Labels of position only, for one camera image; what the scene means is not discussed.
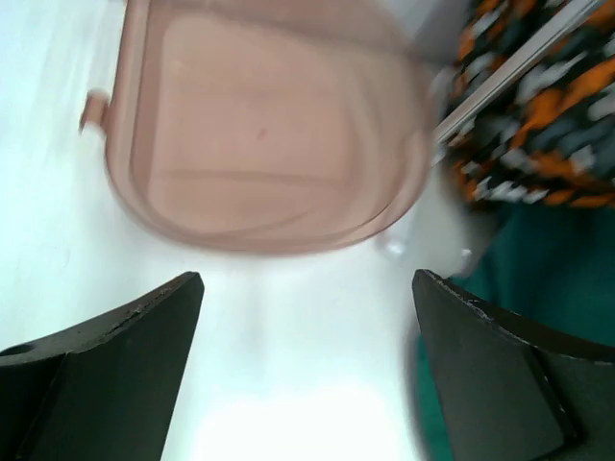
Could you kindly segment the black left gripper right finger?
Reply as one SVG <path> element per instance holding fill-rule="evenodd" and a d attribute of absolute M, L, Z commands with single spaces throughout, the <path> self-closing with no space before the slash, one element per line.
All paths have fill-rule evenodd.
<path fill-rule="evenodd" d="M 415 311 L 455 460 L 611 460 L 614 350 L 416 271 Z"/>

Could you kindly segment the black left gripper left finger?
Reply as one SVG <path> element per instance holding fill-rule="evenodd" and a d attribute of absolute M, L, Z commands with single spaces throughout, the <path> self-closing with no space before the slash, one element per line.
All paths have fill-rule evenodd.
<path fill-rule="evenodd" d="M 4 460 L 159 460 L 204 284 L 186 272 L 1 352 Z"/>

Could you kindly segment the dark green shorts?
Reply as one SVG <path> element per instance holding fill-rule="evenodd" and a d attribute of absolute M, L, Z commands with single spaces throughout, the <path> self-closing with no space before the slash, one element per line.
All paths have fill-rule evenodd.
<path fill-rule="evenodd" d="M 474 271 L 445 280 L 487 303 L 614 350 L 614 214 L 609 209 L 508 206 L 500 232 Z M 455 460 L 420 329 L 411 379 L 427 457 Z"/>

